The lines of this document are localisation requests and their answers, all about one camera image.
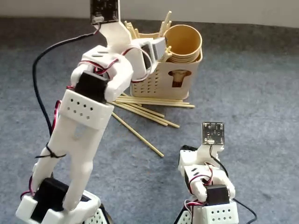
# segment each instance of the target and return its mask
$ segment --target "white wall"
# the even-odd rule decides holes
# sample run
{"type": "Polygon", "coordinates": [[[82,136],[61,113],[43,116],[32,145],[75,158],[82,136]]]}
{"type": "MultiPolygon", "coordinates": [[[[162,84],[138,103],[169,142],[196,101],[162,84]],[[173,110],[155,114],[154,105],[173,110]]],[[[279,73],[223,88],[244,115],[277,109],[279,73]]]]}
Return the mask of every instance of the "white wall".
{"type": "MultiPolygon", "coordinates": [[[[122,18],[299,28],[299,0],[121,0],[122,18]]],[[[0,0],[0,15],[89,17],[89,0],[0,0]]]]}

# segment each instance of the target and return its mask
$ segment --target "perforated basket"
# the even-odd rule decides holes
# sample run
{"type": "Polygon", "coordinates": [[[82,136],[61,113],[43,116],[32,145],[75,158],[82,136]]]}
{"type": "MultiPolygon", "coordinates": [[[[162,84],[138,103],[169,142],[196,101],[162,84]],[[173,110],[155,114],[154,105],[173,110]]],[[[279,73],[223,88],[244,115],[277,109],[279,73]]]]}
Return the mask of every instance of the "perforated basket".
{"type": "Polygon", "coordinates": [[[195,62],[190,64],[159,63],[154,73],[140,83],[131,84],[131,95],[134,97],[185,99],[193,78],[198,74],[198,66],[203,58],[202,50],[195,62]],[[173,71],[186,71],[183,81],[174,82],[173,71]]]}

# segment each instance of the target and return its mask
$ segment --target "small robot arm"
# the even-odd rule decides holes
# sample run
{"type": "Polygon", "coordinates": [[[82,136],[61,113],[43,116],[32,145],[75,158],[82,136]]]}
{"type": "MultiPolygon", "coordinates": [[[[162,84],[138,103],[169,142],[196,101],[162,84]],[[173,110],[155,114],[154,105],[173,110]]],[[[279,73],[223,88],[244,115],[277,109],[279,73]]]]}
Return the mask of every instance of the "small robot arm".
{"type": "Polygon", "coordinates": [[[178,169],[185,179],[191,199],[175,224],[238,224],[235,187],[220,169],[218,153],[224,149],[224,124],[204,122],[202,145],[199,148],[183,146],[178,169]]]}
{"type": "Polygon", "coordinates": [[[105,5],[112,10],[111,18],[104,11],[92,10],[96,15],[92,17],[93,25],[100,23],[100,32],[108,46],[99,45],[84,53],[73,71],[51,138],[33,168],[29,182],[31,195],[22,198],[16,212],[28,224],[81,224],[103,213],[103,209],[99,210],[100,199],[85,188],[114,109],[109,102],[115,101],[131,81],[146,79],[156,69],[166,47],[165,38],[132,40],[119,19],[119,1],[109,1],[118,6],[112,10],[110,4],[105,5]],[[71,157],[69,186],[51,178],[54,167],[67,154],[71,157]]]}

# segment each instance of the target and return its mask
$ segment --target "paper cup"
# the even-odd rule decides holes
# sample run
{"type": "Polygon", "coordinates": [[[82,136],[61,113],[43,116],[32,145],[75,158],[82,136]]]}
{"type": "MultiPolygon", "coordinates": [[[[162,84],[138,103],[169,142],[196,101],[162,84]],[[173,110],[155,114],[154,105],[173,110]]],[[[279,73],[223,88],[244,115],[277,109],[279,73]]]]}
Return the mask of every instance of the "paper cup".
{"type": "Polygon", "coordinates": [[[176,25],[165,32],[167,45],[171,46],[173,63],[192,63],[198,58],[202,45],[200,33],[187,25],[176,25]]]}

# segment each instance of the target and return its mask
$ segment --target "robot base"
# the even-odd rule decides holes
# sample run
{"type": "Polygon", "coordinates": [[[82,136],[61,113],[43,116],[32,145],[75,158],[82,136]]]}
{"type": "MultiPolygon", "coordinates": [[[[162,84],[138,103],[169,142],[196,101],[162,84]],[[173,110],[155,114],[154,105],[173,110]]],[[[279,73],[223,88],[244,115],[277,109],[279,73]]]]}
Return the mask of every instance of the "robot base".
{"type": "Polygon", "coordinates": [[[87,219],[83,224],[113,224],[109,214],[105,211],[104,205],[101,205],[93,217],[87,219]]]}
{"type": "Polygon", "coordinates": [[[64,210],[62,202],[67,189],[60,181],[46,178],[33,197],[23,197],[16,216],[28,224],[81,224],[97,214],[100,199],[88,191],[84,191],[74,210],[64,210]]]}
{"type": "Polygon", "coordinates": [[[235,202],[212,206],[194,207],[193,217],[182,209],[174,224],[238,224],[238,210],[235,202]]]}

